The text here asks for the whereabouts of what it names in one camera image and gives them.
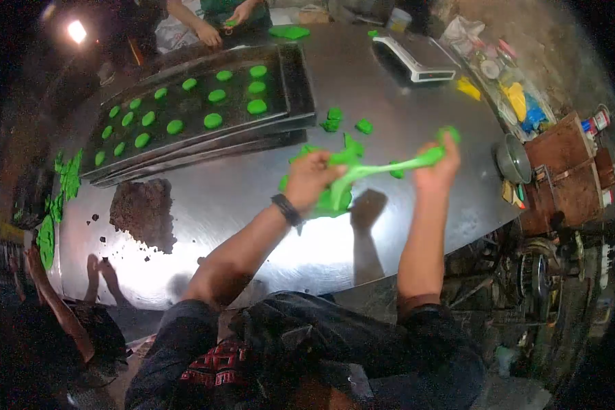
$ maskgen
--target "metal table surface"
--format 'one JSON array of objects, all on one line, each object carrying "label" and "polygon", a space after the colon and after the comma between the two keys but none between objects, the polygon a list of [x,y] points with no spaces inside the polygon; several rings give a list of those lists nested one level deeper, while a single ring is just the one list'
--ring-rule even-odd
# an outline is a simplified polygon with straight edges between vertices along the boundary
[{"label": "metal table surface", "polygon": [[[487,102],[457,91],[454,81],[438,86],[399,86],[374,57],[365,27],[319,24],[310,29],[310,37],[301,42],[312,74],[319,120],[329,107],[341,107],[344,120],[340,131],[351,131],[364,143],[365,163],[406,160],[432,140],[440,127],[459,129],[462,166],[449,201],[445,252],[463,247],[519,215],[516,207],[501,198],[492,145],[504,133]],[[88,138],[88,124],[97,116],[98,104],[96,99],[88,101],[71,116],[76,122],[74,138],[80,144]],[[361,118],[374,125],[370,136],[354,130]],[[332,151],[343,147],[341,132],[328,134],[314,127],[307,136],[309,143]],[[257,152],[152,176],[165,178],[172,186],[173,234],[178,241],[169,255],[135,242],[129,233],[115,232],[109,224],[115,187],[100,189],[83,181],[77,198],[66,203],[64,220],[57,229],[53,286],[66,297],[83,299],[88,286],[87,258],[95,254],[109,258],[121,292],[131,305],[166,309],[183,292],[197,269],[197,259],[270,204],[279,180],[287,173],[288,160],[298,150],[292,146]],[[384,174],[360,180],[353,187],[354,212],[310,220],[300,234],[292,229],[233,306],[252,304],[274,291],[319,295],[396,274],[414,197],[410,178],[397,180]],[[99,219],[87,224],[93,214]],[[102,236],[105,243],[99,241]],[[98,297],[100,303],[116,304],[103,277]]]}]

